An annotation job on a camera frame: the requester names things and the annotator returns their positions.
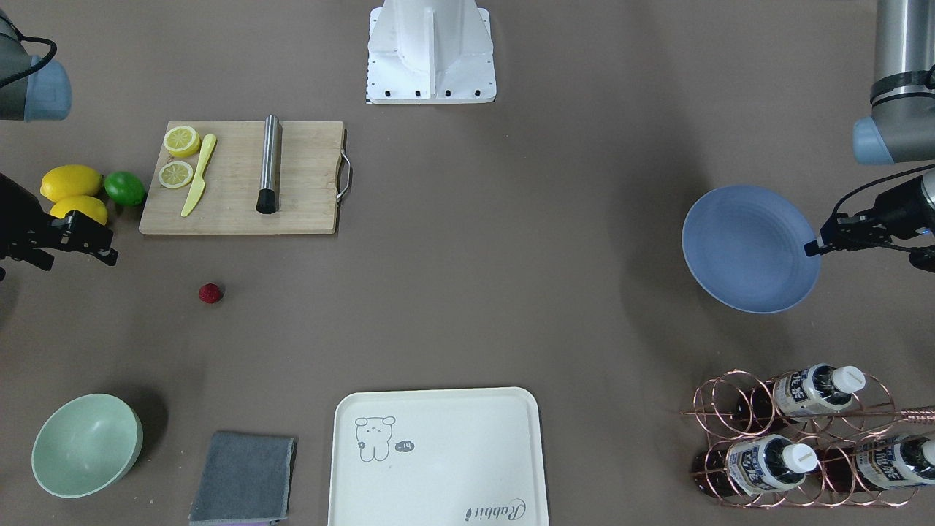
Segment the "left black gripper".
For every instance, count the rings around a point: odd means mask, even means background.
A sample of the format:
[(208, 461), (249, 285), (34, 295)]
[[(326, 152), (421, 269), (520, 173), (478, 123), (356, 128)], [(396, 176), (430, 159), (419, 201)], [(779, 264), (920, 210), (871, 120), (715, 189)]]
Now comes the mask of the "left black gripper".
[(918, 175), (878, 194), (874, 206), (846, 216), (828, 219), (820, 236), (804, 246), (808, 257), (841, 250), (841, 245), (888, 243), (892, 237), (911, 240), (926, 233), (926, 176)]

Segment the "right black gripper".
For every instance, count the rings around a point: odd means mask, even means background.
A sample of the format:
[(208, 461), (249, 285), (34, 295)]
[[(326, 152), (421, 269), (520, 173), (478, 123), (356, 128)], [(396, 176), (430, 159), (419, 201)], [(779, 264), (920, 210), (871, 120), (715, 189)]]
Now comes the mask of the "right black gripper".
[(46, 248), (80, 249), (113, 267), (119, 253), (111, 248), (113, 231), (81, 212), (67, 219), (44, 212), (37, 198), (6, 175), (1, 176), (1, 259), (26, 261), (49, 272), (54, 256)]

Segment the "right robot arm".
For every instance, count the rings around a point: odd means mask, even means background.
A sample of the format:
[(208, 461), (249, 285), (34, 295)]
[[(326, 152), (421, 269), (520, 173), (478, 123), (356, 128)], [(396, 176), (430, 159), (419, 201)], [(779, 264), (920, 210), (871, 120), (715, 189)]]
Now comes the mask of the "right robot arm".
[[(72, 87), (57, 62), (57, 44), (26, 36), (1, 13), (1, 117), (4, 121), (61, 121), (72, 107)], [(24, 261), (49, 272), (51, 251), (89, 254), (108, 267), (119, 253), (112, 248), (112, 230), (86, 213), (68, 212), (56, 218), (45, 212), (36, 196), (1, 177), (1, 257)]]

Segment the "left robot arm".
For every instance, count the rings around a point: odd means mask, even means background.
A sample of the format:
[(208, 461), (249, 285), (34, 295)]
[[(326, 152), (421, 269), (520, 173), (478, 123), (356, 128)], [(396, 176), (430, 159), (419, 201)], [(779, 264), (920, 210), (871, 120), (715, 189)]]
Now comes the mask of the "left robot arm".
[(807, 256), (895, 249), (893, 240), (911, 240), (933, 231), (934, 4), (931, 1), (879, 1), (876, 4), (874, 83), (871, 112), (852, 128), (852, 152), (859, 164), (921, 162), (899, 173), (901, 183), (878, 194), (874, 205), (856, 214), (832, 210)]

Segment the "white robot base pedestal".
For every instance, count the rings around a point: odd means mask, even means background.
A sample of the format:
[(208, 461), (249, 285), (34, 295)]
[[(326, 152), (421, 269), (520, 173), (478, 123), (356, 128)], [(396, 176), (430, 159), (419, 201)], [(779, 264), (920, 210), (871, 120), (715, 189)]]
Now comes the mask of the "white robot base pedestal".
[(368, 21), (368, 104), (497, 98), (491, 17), (476, 2), (385, 1)]

